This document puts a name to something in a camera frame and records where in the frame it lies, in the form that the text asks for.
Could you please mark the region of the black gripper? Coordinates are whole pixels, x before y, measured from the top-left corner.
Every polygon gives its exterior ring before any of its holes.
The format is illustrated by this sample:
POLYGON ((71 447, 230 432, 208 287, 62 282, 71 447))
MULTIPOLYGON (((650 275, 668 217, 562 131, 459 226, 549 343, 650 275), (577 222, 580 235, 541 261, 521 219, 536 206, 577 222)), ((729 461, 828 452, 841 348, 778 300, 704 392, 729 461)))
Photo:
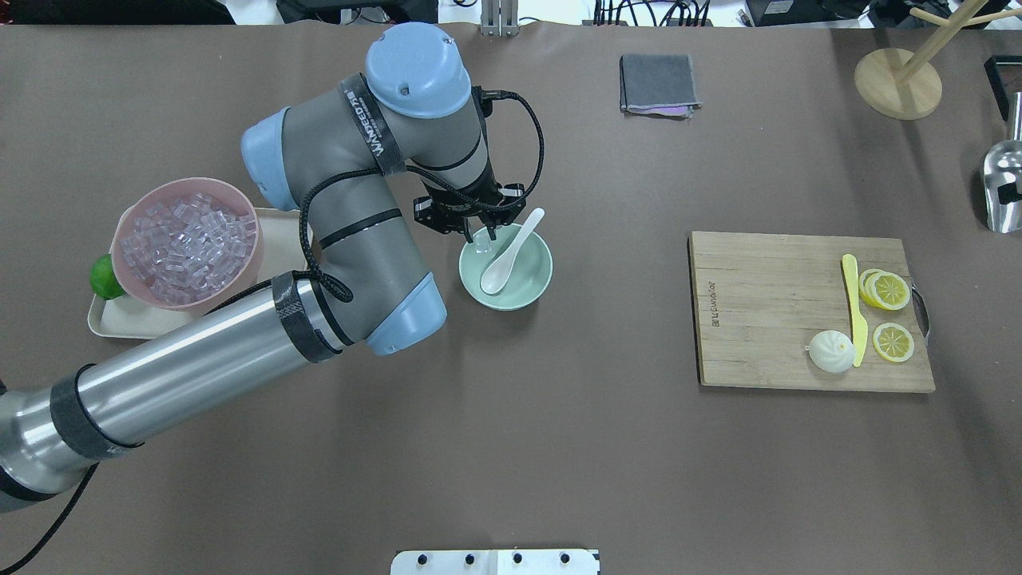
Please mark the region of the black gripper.
POLYGON ((430 182, 424 186, 428 194, 414 200, 414 220, 435 232, 462 234, 467 243, 474 243, 469 218, 481 219, 487 239, 495 241, 499 227, 514 222, 526 205, 525 186, 518 183, 470 186, 460 190, 463 199, 430 182))

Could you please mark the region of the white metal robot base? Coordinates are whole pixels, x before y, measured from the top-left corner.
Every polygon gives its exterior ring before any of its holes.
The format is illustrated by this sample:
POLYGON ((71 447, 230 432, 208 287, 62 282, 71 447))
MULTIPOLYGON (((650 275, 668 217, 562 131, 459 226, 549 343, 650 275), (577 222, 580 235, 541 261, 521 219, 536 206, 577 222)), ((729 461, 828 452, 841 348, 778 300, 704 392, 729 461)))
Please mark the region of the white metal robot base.
POLYGON ((447 549, 394 554, 390 574, 600 574, 598 550, 447 549))

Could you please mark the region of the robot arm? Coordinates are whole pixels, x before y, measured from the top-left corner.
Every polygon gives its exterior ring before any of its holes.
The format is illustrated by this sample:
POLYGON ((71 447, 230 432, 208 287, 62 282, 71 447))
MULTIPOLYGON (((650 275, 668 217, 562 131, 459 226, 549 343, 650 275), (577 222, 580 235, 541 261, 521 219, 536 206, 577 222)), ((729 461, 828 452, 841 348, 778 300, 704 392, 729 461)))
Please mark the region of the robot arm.
POLYGON ((2 392, 2 510, 62 494, 95 463, 355 343, 390 355, 446 320, 386 178, 419 175, 417 223, 471 240, 495 236, 529 186, 493 175, 485 118, 515 93, 474 86, 453 37, 432 23, 391 26, 365 69, 242 136, 263 197, 299 211, 305 272, 284 272, 142 345, 53 386, 2 392))

